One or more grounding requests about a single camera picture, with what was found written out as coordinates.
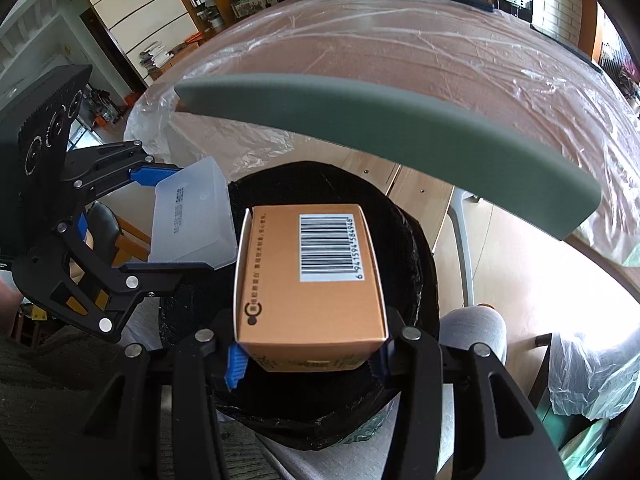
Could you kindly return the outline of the left hand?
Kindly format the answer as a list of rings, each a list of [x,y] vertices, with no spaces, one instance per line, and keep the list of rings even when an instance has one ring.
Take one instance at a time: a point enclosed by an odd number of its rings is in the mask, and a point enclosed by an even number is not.
[[[0,282],[0,334],[9,335],[14,325],[16,312],[20,308],[23,295],[6,282]]]

